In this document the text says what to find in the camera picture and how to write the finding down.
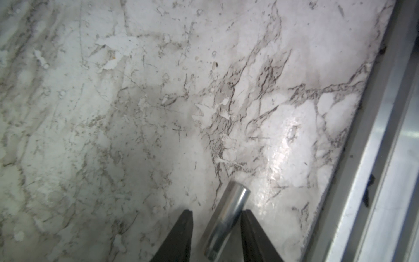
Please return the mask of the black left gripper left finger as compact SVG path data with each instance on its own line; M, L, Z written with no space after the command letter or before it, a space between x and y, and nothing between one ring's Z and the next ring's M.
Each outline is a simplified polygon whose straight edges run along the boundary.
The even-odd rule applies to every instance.
M193 227L193 212L184 210L150 262L189 262Z

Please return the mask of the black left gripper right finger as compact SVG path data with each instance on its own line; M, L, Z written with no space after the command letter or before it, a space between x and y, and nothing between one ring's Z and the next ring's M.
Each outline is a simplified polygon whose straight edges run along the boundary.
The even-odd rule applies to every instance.
M284 262L251 210L242 211L240 228L245 262Z

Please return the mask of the chrome socket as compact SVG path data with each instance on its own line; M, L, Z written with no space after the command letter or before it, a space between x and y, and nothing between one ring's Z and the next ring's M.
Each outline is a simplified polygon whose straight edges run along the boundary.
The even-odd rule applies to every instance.
M250 194L243 184L229 182L203 234L203 254L209 261L220 258Z

